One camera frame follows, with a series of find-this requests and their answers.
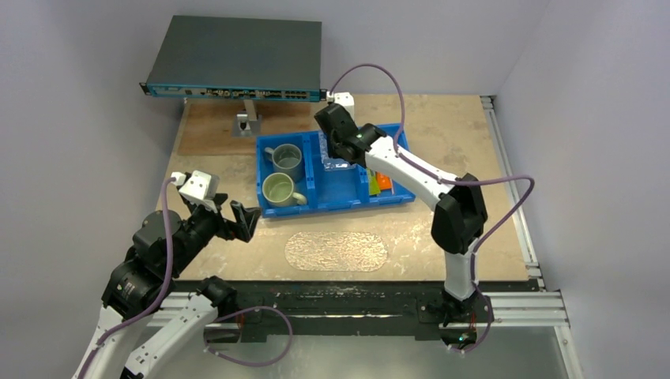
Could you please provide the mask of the clear plastic holder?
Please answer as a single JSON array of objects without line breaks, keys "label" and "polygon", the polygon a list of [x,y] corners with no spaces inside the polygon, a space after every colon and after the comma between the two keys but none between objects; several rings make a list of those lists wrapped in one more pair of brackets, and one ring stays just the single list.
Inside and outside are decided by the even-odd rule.
[{"label": "clear plastic holder", "polygon": [[341,158],[332,158],[328,153],[326,135],[318,132],[319,151],[321,154],[321,162],[325,171],[344,171],[352,169],[352,165]]}]

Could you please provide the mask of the light green mug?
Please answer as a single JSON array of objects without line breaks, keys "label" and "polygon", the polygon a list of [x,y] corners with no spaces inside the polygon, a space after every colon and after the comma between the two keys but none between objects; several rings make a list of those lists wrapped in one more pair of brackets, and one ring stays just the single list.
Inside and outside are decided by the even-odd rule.
[{"label": "light green mug", "polygon": [[262,183],[262,196],[274,208],[307,205],[307,197],[298,192],[294,180],[285,173],[272,173]]}]

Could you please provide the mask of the blue plastic divided bin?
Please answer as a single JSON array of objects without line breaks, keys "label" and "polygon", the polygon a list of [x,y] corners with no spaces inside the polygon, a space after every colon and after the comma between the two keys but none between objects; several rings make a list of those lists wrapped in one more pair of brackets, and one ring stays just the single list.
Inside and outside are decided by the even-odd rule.
[{"label": "blue plastic divided bin", "polygon": [[[266,148],[293,144],[303,153],[306,177],[296,184],[297,191],[307,197],[306,205],[275,207],[262,195],[262,183],[274,172]],[[348,211],[358,208],[376,208],[413,202],[416,196],[397,182],[391,189],[369,194],[366,171],[354,166],[345,170],[328,171],[322,163],[322,132],[308,131],[260,136],[256,139],[257,198],[265,218],[287,218],[313,213]]]}]

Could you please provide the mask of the clear textured oval tray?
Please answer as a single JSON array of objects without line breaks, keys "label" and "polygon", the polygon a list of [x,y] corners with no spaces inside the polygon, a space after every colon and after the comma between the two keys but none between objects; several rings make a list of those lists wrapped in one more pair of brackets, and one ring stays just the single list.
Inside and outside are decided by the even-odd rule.
[{"label": "clear textured oval tray", "polygon": [[369,232],[303,231],[288,239],[284,256],[302,271],[373,272],[386,263],[388,249]]}]

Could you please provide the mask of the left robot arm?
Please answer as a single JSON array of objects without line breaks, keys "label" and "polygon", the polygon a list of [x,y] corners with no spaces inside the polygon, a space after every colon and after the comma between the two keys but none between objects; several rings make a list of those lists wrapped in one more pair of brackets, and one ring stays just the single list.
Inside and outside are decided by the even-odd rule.
[{"label": "left robot arm", "polygon": [[220,214],[227,198],[225,193],[215,194],[213,211],[189,205],[185,220],[167,208],[145,217],[124,262],[111,273],[94,335],[75,378],[156,378],[208,323],[233,318],[238,310],[236,289],[210,276],[171,320],[144,343],[139,340],[181,272],[212,239],[251,240],[262,210],[232,201],[235,218],[227,220]]}]

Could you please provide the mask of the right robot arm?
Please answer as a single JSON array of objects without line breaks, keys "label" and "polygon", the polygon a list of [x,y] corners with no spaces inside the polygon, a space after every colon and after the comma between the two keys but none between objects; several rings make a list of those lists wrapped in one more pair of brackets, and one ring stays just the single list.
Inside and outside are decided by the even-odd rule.
[{"label": "right robot arm", "polygon": [[328,143],[328,154],[380,172],[419,198],[433,214],[431,237],[443,251],[446,279],[442,307],[447,321],[463,321],[475,309],[476,245],[487,209],[477,178],[433,167],[402,148],[398,135],[367,123],[358,127],[349,112],[330,103],[314,116]]}]

